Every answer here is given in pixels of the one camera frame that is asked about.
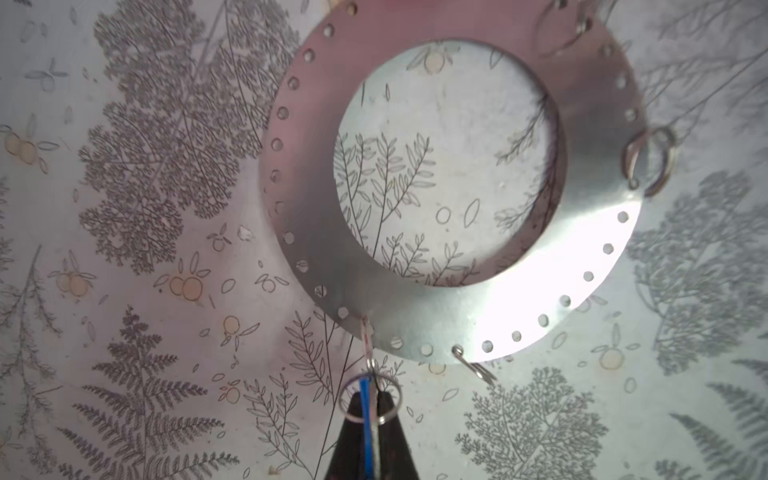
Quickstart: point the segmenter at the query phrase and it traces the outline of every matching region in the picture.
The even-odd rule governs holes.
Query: fern leaf
[[[744,365],[755,372],[768,386],[768,362],[762,360],[735,360],[733,363]]]
[[[88,460],[88,465],[93,469],[94,473],[98,473],[100,470],[109,466],[111,458],[107,457],[104,452],[95,447],[87,439],[84,439],[70,429],[59,428],[57,430],[74,443],[74,446],[78,449],[83,459]]]
[[[178,451],[179,444],[188,445],[214,427],[223,426],[224,424],[216,419],[170,417],[152,412],[147,417],[147,442],[155,452],[165,453],[169,446]]]
[[[730,442],[719,436],[714,430],[688,415],[671,414],[680,422],[696,442],[696,447],[703,455],[704,463],[711,472],[718,472],[716,480],[721,478],[752,478],[758,467],[758,461],[737,450]]]
[[[148,354],[141,364],[141,368],[150,375],[162,372],[166,367],[173,365],[178,360],[175,355],[154,355]]]
[[[756,393],[726,383],[707,385],[719,393],[728,409],[736,416],[739,430],[751,441],[750,448],[758,456],[768,455],[768,405]]]
[[[123,415],[125,415],[126,422],[130,422],[132,419],[143,413],[143,406],[141,403],[129,395],[112,392],[111,390],[96,385],[85,385],[83,386],[83,389],[94,393],[98,398],[104,400],[104,403],[112,408],[112,411],[118,418],[122,418]]]
[[[133,363],[116,360],[114,362],[97,363],[94,370],[104,373],[113,383],[128,389],[141,387],[141,372]]]
[[[669,460],[662,460],[656,462],[654,466],[656,474],[659,475],[662,480],[700,480],[701,475],[693,471],[690,466],[683,467],[677,462],[671,462]]]
[[[192,462],[189,460],[189,455],[185,455],[183,461],[180,455],[176,455],[173,459],[170,456],[154,455],[147,460],[147,476],[154,480],[176,478],[186,480],[190,474],[197,478],[203,478],[203,475],[210,478],[213,476],[211,469],[218,472],[219,468],[239,463],[240,460],[236,456],[223,452],[219,455],[216,452],[211,453],[210,457],[207,453],[202,457],[195,454]]]
[[[201,396],[208,393],[201,386],[189,382],[174,382],[172,380],[149,379],[144,386],[144,396],[152,410],[157,403],[165,411],[172,409],[174,405],[181,403],[183,399],[190,396]]]
[[[82,469],[75,471],[72,465],[69,465],[68,463],[59,465],[58,471],[61,473],[61,476],[65,477],[67,480],[91,480],[91,476],[85,475]]]

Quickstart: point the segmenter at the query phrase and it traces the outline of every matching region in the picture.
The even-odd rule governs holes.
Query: keyring
[[[674,165],[677,162],[677,135],[670,127],[653,127],[638,135],[637,138],[627,144],[627,148],[624,150],[624,163],[622,164],[624,176],[627,178],[629,188],[636,190],[640,186],[640,181],[634,176],[637,158],[640,156],[643,147],[648,145],[651,138],[658,133],[664,134],[667,138],[667,146],[664,148],[664,158],[662,160],[663,168],[661,175],[659,175],[656,181],[645,189],[644,195],[646,197],[652,197],[659,193],[670,179]]]
[[[395,388],[397,389],[397,394],[398,394],[398,396],[397,396],[397,404],[394,406],[394,408],[391,408],[390,410],[384,412],[384,415],[380,415],[378,417],[379,425],[384,425],[389,420],[392,420],[392,419],[394,419],[397,416],[397,412],[398,412],[398,410],[400,410],[400,407],[402,406],[402,387],[400,386],[399,383],[397,383],[397,381],[394,378],[392,378],[389,375],[386,375],[385,373],[363,372],[363,373],[360,373],[359,375],[355,375],[351,379],[347,380],[344,383],[344,386],[342,387],[340,392],[345,392],[353,383],[359,382],[360,379],[366,378],[366,377],[370,378],[374,382],[378,382],[378,379],[389,380],[389,382],[392,383],[395,386]],[[341,410],[341,413],[344,414],[344,417],[347,420],[349,420],[350,422],[361,423],[362,424],[363,423],[362,417],[354,416],[351,413],[347,412],[344,409],[344,407],[342,406],[342,404],[341,404],[341,399],[342,399],[342,396],[339,395],[339,400],[336,402],[336,406],[339,407],[339,410]]]

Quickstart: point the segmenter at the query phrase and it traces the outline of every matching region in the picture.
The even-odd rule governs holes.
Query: metal loop
[[[493,382],[496,381],[496,377],[493,375],[493,373],[490,373],[484,366],[480,365],[479,363],[470,363],[464,360],[464,349],[461,345],[454,345],[453,348],[451,348],[451,353],[453,353],[453,356],[456,357],[459,362],[463,363],[464,366],[470,369],[475,375],[480,377],[480,380],[488,383],[490,386],[493,386]]]
[[[358,382],[360,379],[365,377],[370,378],[374,382],[378,382],[379,379],[389,380],[389,382],[392,383],[397,389],[397,393],[398,393],[397,404],[394,406],[394,408],[384,412],[383,415],[379,415],[377,419],[379,425],[384,425],[385,423],[394,419],[397,416],[397,412],[398,410],[400,410],[400,407],[402,406],[402,387],[400,386],[399,383],[397,383],[397,381],[393,377],[386,375],[385,373],[363,372],[347,380],[344,383],[344,386],[341,388],[340,392],[345,392],[354,382]],[[339,407],[339,410],[341,410],[341,413],[344,414],[344,417],[350,422],[362,424],[364,422],[363,418],[354,416],[351,413],[347,412],[344,409],[344,407],[341,405],[341,400],[342,400],[342,396],[339,395],[339,400],[336,402],[336,406]]]
[[[648,145],[648,141],[650,141],[656,134],[663,134],[667,139],[667,145],[664,148],[661,175],[659,175],[656,181],[645,189],[644,195],[646,197],[652,197],[659,193],[672,175],[672,170],[677,162],[677,135],[674,131],[666,126],[653,127],[644,131],[626,146],[624,149],[623,163],[621,165],[630,190],[636,190],[640,186],[640,181],[634,176],[634,169],[637,166],[637,158],[640,156],[643,147]]]

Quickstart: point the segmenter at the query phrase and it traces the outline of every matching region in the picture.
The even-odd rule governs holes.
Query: jump ring
[[[380,415],[378,417],[379,425],[384,425],[385,423],[394,419],[397,416],[397,412],[400,410],[400,407],[402,406],[402,387],[400,386],[399,383],[397,383],[397,381],[394,378],[392,378],[389,375],[386,375],[385,373],[363,372],[347,380],[344,383],[344,386],[341,388],[340,392],[345,392],[354,382],[358,382],[360,379],[366,378],[366,377],[369,377],[374,382],[378,381],[378,379],[380,378],[384,380],[389,380],[389,382],[392,383],[397,389],[397,393],[398,393],[397,404],[390,410],[384,412],[383,415]],[[339,395],[339,400],[336,402],[336,406],[339,407],[339,410],[341,410],[341,413],[344,414],[344,417],[350,422],[362,424],[363,423],[362,417],[354,416],[351,413],[347,412],[344,409],[344,407],[342,407],[341,405],[341,399],[342,399],[342,396]]]

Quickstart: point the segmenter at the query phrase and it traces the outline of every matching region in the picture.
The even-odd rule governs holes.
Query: metal hook
[[[464,360],[464,349],[462,346],[454,345],[453,348],[451,348],[451,353],[453,353],[453,356],[456,357],[459,362],[463,363],[475,375],[480,377],[480,380],[488,383],[490,386],[493,386],[493,382],[496,381],[496,377],[493,375],[493,373],[490,373],[484,366],[480,365],[479,363],[470,363]]]
[[[659,175],[656,181],[645,189],[644,195],[646,197],[652,197],[659,193],[670,179],[675,162],[677,161],[677,135],[670,127],[653,127],[638,135],[624,149],[622,170],[627,178],[630,190],[636,190],[640,186],[640,181],[634,176],[637,158],[640,156],[643,147],[648,144],[648,141],[659,133],[664,134],[667,138],[667,146],[664,148],[664,159],[662,160],[663,168],[661,175]]]

